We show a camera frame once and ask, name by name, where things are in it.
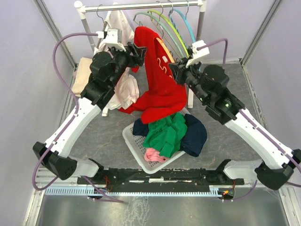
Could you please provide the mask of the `orange hanger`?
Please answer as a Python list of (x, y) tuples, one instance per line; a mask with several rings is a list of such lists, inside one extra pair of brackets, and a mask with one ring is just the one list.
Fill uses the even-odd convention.
[(169, 63), (175, 62), (173, 56), (171, 55), (170, 51), (168, 50), (168, 48), (166, 47), (166, 45), (164, 44), (161, 38), (156, 37), (156, 42), (159, 44), (159, 46), (161, 46), (161, 48), (164, 51), (163, 56), (157, 58), (158, 65), (160, 69), (164, 71), (166, 75), (168, 75), (168, 77), (173, 79), (173, 75), (167, 73), (167, 67), (166, 67), (166, 65), (168, 66)]

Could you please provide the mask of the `red t shirt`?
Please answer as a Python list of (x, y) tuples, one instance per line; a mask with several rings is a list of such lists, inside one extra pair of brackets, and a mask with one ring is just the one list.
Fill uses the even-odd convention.
[[(156, 37), (160, 38), (148, 27), (138, 26), (135, 29), (134, 44), (147, 48), (144, 65), (149, 90), (127, 109), (119, 109), (120, 112), (127, 114), (141, 111), (141, 120), (144, 124), (158, 121), (182, 110), (187, 102), (186, 88), (176, 84), (174, 79), (168, 77), (158, 65), (157, 58), (162, 57), (164, 51), (156, 42)], [(172, 74), (169, 66), (166, 67), (167, 73)]]

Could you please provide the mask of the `teal blue hanger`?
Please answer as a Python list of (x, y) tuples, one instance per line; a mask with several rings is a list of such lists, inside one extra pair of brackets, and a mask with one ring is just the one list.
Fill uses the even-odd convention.
[(178, 10), (178, 9), (174, 9), (174, 4), (173, 4), (172, 1), (168, 0), (168, 2), (170, 2), (171, 6), (172, 6), (172, 9), (168, 12), (168, 18), (169, 18), (170, 22), (172, 23), (172, 25), (174, 26), (174, 28), (176, 29), (176, 31), (178, 31), (176, 22), (175, 22), (175, 20), (172, 17), (172, 14), (174, 12), (176, 12), (181, 17), (182, 21), (184, 22), (184, 24), (185, 24), (185, 26), (186, 26), (186, 28), (188, 30), (188, 34), (190, 35), (191, 42), (194, 43), (196, 41), (196, 38), (195, 38), (195, 36), (193, 34), (193, 31), (192, 31), (192, 28), (190, 26), (190, 23), (187, 20), (187, 14), (189, 12), (189, 7), (190, 7), (189, 1), (187, 0), (187, 4), (186, 4), (187, 5), (187, 11), (186, 11), (185, 14), (183, 12), (181, 12), (180, 10)]

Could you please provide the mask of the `navy blue t shirt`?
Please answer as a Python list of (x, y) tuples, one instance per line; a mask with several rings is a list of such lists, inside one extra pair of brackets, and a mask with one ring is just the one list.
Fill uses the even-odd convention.
[[(180, 143), (180, 150), (190, 156), (198, 157), (207, 140), (207, 131), (203, 123), (191, 114), (185, 114), (185, 124), (188, 129)], [(133, 134), (147, 136), (149, 132), (148, 124), (143, 124), (141, 119), (134, 122)]]

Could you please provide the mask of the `green t shirt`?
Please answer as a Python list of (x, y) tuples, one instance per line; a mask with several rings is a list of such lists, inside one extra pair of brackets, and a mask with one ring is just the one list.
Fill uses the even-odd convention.
[(149, 132), (143, 147), (159, 151), (159, 155), (171, 158), (180, 150), (180, 143), (187, 132), (186, 120), (181, 113), (174, 113), (148, 124)]

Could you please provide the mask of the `pink t shirt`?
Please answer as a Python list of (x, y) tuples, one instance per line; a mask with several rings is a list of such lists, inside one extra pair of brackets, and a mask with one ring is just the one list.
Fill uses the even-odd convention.
[(144, 154), (144, 159), (148, 162), (160, 162), (160, 163), (164, 163), (167, 160), (169, 160), (167, 157), (165, 156), (160, 156), (160, 152), (157, 151), (154, 148), (147, 148), (146, 152)]

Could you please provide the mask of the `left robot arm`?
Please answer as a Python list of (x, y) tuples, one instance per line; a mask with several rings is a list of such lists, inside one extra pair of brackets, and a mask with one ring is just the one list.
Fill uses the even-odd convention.
[(49, 139), (33, 145), (41, 164), (56, 177), (66, 180), (72, 175), (83, 175), (95, 184), (103, 181), (104, 172), (100, 164), (93, 160), (72, 158), (70, 152), (83, 130), (111, 100), (125, 70), (143, 65), (146, 51), (146, 47), (128, 43), (123, 48), (112, 46), (109, 51), (93, 56), (88, 83), (75, 108)]

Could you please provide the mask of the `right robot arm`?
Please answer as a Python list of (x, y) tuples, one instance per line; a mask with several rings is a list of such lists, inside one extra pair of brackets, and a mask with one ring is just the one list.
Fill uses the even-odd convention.
[(175, 82), (187, 85), (209, 116), (239, 135), (260, 156), (256, 161), (224, 160), (216, 172), (216, 180), (221, 184), (238, 178), (257, 180), (272, 190), (289, 184), (294, 170), (301, 169), (300, 149), (282, 144), (251, 115), (227, 88), (230, 78), (221, 66), (208, 65), (203, 71), (200, 66), (200, 63), (169, 64)]

